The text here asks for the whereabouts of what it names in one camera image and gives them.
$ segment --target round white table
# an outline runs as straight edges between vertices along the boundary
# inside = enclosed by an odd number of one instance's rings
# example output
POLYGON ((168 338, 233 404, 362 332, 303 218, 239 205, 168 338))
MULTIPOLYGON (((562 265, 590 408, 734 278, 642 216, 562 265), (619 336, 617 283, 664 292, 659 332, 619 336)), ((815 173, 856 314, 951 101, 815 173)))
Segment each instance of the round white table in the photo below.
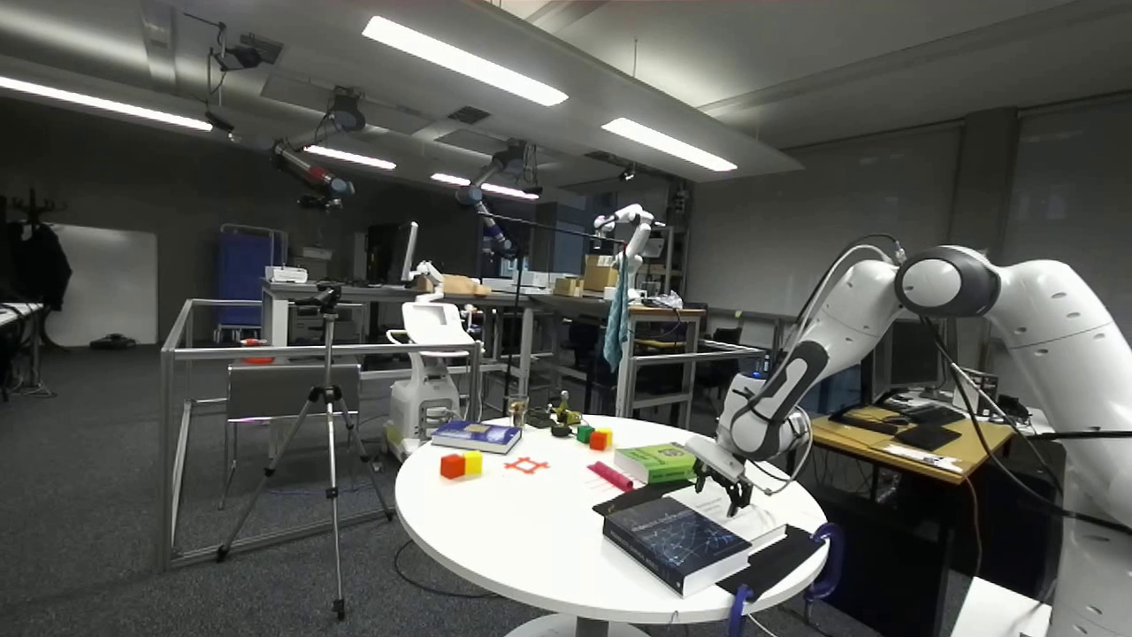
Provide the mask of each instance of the round white table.
MULTIPOLYGON (((687 443, 693 436, 668 424, 599 412, 585 416, 585 424, 611 426, 611 444, 687 443)), ((611 462, 611 449, 596 454, 576 439, 553 439, 545 426, 527 426, 511 455, 486 454, 486 470, 461 480, 440 475, 447 454, 454 449, 421 444, 408 455, 397 475, 401 521, 408 533, 457 576, 560 610, 523 621, 514 637, 642 633, 629 621, 720 621, 729 615, 729 589, 677 593, 602 533, 596 507, 617 500, 619 489, 599 478, 590 462, 611 462)), ((751 470, 751 478, 763 489, 779 483, 762 470, 751 470)), ((773 500, 759 493, 753 507, 769 507, 794 528, 819 529, 826 522, 820 507, 802 483, 789 483, 773 500)), ((800 593, 819 579, 826 555, 827 549, 819 549, 747 603, 747 610, 800 593)))

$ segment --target ceiling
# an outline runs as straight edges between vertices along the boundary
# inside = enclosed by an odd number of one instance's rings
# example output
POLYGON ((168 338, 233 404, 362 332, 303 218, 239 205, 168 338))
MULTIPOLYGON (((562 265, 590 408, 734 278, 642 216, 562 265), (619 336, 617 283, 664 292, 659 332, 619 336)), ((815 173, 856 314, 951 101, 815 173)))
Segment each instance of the ceiling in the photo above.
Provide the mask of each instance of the ceiling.
POLYGON ((368 128, 331 143, 408 180, 474 173, 523 136, 549 187, 617 173, 610 154, 705 185, 800 168, 789 147, 812 142, 1132 89, 1130 0, 0 0, 0 74, 202 113, 220 19, 222 41, 282 44, 222 76, 242 143, 312 135, 333 89, 354 89, 368 128), (368 41, 373 12, 570 99, 535 104, 368 41), (461 124, 461 104, 489 116, 461 124), (602 132, 611 116, 741 168, 629 143, 602 132))

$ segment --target red block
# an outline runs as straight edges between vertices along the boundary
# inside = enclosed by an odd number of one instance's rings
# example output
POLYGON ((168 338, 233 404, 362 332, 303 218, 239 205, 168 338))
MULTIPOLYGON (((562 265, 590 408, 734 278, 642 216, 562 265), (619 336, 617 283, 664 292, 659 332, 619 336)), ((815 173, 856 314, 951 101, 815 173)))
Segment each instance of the red block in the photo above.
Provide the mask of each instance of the red block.
POLYGON ((467 470, 463 454, 447 454, 447 455, 440 458, 440 475, 450 478, 450 480, 463 478, 463 470, 467 470))
POLYGON ((596 426, 590 431, 590 449, 610 449, 611 444, 611 431, 610 426, 596 426))

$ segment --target tripod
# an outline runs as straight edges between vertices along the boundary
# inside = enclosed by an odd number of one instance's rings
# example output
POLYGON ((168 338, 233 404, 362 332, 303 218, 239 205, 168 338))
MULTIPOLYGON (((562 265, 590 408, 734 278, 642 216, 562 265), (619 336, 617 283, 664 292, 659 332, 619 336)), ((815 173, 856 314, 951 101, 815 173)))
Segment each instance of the tripod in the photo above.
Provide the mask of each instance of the tripod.
MULTIPOLYGON (((345 389, 333 380, 333 325, 336 325, 336 300, 341 300, 341 286, 322 286, 315 300, 301 300, 301 304, 315 304, 322 311, 322 342, 326 342, 326 357, 322 357, 322 385, 315 385, 297 412, 297 421, 292 424, 292 431, 282 436, 282 444, 269 455, 269 465, 263 470, 263 480, 255 489, 255 496, 248 500, 239 528, 231 529, 231 539, 217 549, 217 561, 222 561, 242 533, 242 528, 248 522, 259 496, 269 489, 269 480, 275 478, 287 444, 295 443, 295 436, 301 431, 301 424, 308 421, 308 412, 315 408, 322 408, 326 412, 326 502, 331 502, 331 529, 333 529, 333 610, 336 619, 347 619, 347 593, 345 593, 345 540, 341 540, 341 455, 336 455, 336 412, 347 424, 347 439, 358 449, 362 462, 368 462, 368 449, 362 444, 345 389)), ((381 502, 386 521, 394 521, 394 507, 386 502, 381 489, 379 489, 379 462, 368 475, 376 483, 376 496, 381 502)))

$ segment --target fluorescent light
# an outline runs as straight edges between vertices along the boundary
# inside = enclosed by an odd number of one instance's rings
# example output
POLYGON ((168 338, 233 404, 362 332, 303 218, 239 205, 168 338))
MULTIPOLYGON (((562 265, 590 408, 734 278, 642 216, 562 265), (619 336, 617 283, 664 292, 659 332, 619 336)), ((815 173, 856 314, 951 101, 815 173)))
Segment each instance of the fluorescent light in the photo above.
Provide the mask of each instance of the fluorescent light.
POLYGON ((643 124, 625 120, 625 116, 610 120, 604 132, 623 135, 623 136, 629 136, 629 142, 637 142, 637 143, 668 150, 668 154, 677 154, 677 159, 696 162, 696 165, 705 165, 705 168, 710 168, 710 173, 734 173, 734 168, 735 168, 735 162, 729 162, 729 159, 722 159, 722 154, 710 154, 710 150, 705 150, 705 147, 696 147, 696 143, 689 143, 689 142, 680 142, 680 136, 672 136, 672 135, 663 135, 663 132, 643 128, 643 124))
POLYGON ((341 162, 376 165, 376 168, 397 168, 397 162, 388 162, 388 159, 358 154, 358 150, 341 150, 341 147, 331 147, 331 143, 308 143, 303 150, 312 150, 312 154, 331 154, 331 159, 341 159, 341 162))
POLYGON ((447 69, 457 69, 457 74, 467 74, 474 81, 486 81, 486 84, 494 84, 501 90, 514 90, 519 99, 531 99, 531 101, 542 101, 542 104, 560 104, 568 101, 568 90, 539 81, 539 76, 527 76, 519 69, 511 69, 511 68, 498 68, 477 53, 467 53, 461 44, 450 44, 450 41, 440 41, 425 30, 415 30, 408 25, 397 25, 388 17, 368 17, 364 30, 368 40, 381 41, 381 44, 394 44, 401 53, 411 53, 411 55, 421 55, 421 61, 433 61, 447 69))
MULTIPOLYGON (((457 187, 467 187, 467 185, 471 185, 471 180, 461 175, 461 173, 433 173, 433 180, 434 180, 434 185, 457 185, 457 187)), ((506 185, 486 185, 486 191, 501 194, 501 199, 527 199, 527 201, 539 199, 539 194, 531 194, 531 191, 506 187, 506 185)))
POLYGON ((200 120, 200 116, 180 116, 180 113, 168 113, 168 109, 145 109, 145 104, 134 104, 134 101, 101 99, 101 95, 68 90, 68 89, 52 89, 52 84, 37 84, 37 81, 23 81, 23 76, 4 76, 0 74, 0 89, 23 90, 23 95, 52 99, 52 101, 75 101, 75 104, 90 104, 90 109, 109 109, 109 113, 139 116, 139 120, 169 124, 169 128, 211 132, 211 124, 200 120))

